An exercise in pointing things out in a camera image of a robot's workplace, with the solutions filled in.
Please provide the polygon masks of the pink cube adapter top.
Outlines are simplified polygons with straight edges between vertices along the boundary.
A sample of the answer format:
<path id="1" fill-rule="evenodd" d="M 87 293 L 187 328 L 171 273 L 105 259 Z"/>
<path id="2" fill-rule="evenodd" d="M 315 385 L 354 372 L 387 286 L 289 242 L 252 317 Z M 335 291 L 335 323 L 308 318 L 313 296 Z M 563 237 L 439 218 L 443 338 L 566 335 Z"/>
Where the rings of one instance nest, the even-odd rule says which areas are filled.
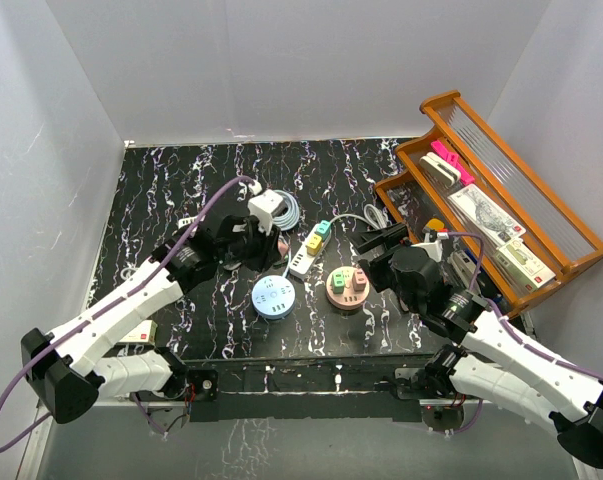
<path id="1" fill-rule="evenodd" d="M 278 241 L 278 250 L 282 257 L 285 257 L 288 254 L 289 246 L 283 240 Z"/>

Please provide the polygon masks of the white slanted power strip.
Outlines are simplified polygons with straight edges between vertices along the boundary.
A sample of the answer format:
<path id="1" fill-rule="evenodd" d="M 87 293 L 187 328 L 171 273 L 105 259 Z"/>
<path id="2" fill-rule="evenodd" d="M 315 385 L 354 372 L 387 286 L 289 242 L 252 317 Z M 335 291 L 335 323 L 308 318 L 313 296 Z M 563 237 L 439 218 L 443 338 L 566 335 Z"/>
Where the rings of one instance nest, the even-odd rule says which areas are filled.
<path id="1" fill-rule="evenodd" d="M 334 223 L 336 223 L 338 220 L 344 219 L 344 216 L 338 216 L 335 217 L 333 220 L 330 220 L 330 225 L 331 225 L 331 229 L 330 229 L 330 235 L 323 240 L 323 247 L 321 249 L 321 251 L 316 255 L 316 256 L 310 256 L 307 254 L 307 250 L 306 250 L 306 241 L 307 239 L 312 235 L 315 234 L 315 228 L 316 226 L 321 222 L 317 223 L 311 230 L 310 233 L 306 236 L 306 238 L 302 241 L 301 246 L 299 247 L 299 249 L 297 250 L 297 252 L 292 256 L 291 262 L 290 262 L 290 266 L 288 268 L 288 273 L 293 275 L 294 277 L 301 279 L 301 280 L 305 280 L 308 275 L 310 274 L 310 271 L 312 270 L 313 266 L 317 263 L 317 261 L 321 258 L 321 255 L 323 253 L 323 251 L 325 250 L 325 248 L 327 247 L 327 245 L 329 244 L 331 237 L 332 237 L 332 225 Z"/>

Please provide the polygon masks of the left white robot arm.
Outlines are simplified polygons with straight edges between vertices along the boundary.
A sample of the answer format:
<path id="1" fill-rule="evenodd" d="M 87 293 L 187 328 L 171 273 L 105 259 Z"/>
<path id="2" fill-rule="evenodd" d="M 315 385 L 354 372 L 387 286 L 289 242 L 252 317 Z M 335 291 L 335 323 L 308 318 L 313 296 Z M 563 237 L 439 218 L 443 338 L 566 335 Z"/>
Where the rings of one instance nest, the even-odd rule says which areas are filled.
<path id="1" fill-rule="evenodd" d="M 188 369 L 168 348 L 121 358 L 111 350 L 143 321 L 214 278 L 221 265 L 269 269 L 282 257 L 280 233 L 254 215 L 229 215 L 215 232 L 197 224 L 182 227 L 126 282 L 75 319 L 22 337 L 27 383 L 59 424 L 81 417 L 99 399 L 137 392 L 183 396 Z"/>

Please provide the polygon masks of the blue round power strip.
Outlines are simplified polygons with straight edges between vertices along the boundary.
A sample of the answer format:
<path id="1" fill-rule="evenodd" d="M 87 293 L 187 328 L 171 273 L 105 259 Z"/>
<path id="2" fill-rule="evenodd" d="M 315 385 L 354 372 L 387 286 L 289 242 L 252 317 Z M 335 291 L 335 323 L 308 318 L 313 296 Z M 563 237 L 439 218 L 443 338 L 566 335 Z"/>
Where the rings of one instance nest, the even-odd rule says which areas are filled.
<path id="1" fill-rule="evenodd" d="M 251 301 L 255 312 L 266 320 L 286 317 L 294 308 L 295 288 L 281 275 L 267 275 L 252 288 Z"/>

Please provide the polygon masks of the pink small adapter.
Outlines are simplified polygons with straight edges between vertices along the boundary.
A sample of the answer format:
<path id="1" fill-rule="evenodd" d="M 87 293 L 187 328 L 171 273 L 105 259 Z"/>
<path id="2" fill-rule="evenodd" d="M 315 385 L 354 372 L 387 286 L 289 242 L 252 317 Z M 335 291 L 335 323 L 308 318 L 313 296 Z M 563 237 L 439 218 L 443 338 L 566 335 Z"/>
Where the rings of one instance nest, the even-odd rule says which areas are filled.
<path id="1" fill-rule="evenodd" d="M 368 287 L 368 279 L 362 269 L 355 269 L 352 274 L 352 288 L 356 292 L 365 291 Z"/>

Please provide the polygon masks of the yellow cube adapter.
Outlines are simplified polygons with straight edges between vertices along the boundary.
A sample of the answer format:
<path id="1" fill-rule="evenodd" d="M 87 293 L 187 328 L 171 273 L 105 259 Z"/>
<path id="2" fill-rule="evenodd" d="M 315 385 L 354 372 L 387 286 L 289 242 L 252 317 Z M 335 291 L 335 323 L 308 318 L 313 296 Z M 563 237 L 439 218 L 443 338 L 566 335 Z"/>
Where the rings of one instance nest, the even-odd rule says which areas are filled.
<path id="1" fill-rule="evenodd" d="M 306 241 L 307 254 L 316 256 L 323 247 L 323 238 L 320 235 L 312 234 Z"/>

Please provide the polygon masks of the pink round power strip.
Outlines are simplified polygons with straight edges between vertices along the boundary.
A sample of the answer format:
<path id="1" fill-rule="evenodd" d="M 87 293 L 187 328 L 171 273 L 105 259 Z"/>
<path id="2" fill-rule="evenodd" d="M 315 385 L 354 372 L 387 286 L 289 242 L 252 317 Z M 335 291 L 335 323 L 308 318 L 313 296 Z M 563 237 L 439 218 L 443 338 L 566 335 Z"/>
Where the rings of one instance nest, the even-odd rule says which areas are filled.
<path id="1" fill-rule="evenodd" d="M 344 311 L 356 310 L 361 307 L 367 300 L 370 293 L 371 284 L 368 280 L 368 287 L 365 291 L 356 292 L 352 288 L 352 274 L 355 269 L 360 269 L 354 266 L 342 266 L 334 269 L 328 276 L 326 281 L 326 295 L 330 303 L 336 308 Z M 334 295 L 331 288 L 331 276 L 335 270 L 342 270 L 345 276 L 346 288 L 342 295 Z"/>

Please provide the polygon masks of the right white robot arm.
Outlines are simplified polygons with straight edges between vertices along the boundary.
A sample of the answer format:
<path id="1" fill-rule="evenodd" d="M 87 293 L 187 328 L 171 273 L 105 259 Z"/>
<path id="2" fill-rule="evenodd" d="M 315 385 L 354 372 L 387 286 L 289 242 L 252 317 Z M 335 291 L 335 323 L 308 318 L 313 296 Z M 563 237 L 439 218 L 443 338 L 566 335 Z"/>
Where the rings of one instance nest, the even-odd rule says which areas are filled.
<path id="1" fill-rule="evenodd" d="M 516 330 L 489 298 L 444 281 L 442 243 L 411 243 L 394 224 L 351 234 L 358 254 L 383 247 L 360 265 L 378 292 L 390 290 L 436 335 L 448 340 L 424 368 L 434 394 L 486 400 L 554 434 L 572 457 L 603 469 L 603 375 L 567 361 Z"/>

